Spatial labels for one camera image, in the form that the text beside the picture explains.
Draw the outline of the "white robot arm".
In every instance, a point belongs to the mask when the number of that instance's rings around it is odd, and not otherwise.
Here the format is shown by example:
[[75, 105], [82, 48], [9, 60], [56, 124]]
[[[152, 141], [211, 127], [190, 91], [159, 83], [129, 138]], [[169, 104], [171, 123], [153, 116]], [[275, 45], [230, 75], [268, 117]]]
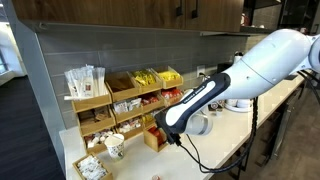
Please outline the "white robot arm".
[[292, 29], [272, 32], [228, 69], [216, 73], [189, 91], [176, 104], [155, 115], [156, 123], [177, 142], [182, 133], [207, 135], [212, 121], [200, 111], [227, 99], [253, 99], [300, 70], [320, 72], [320, 35]]

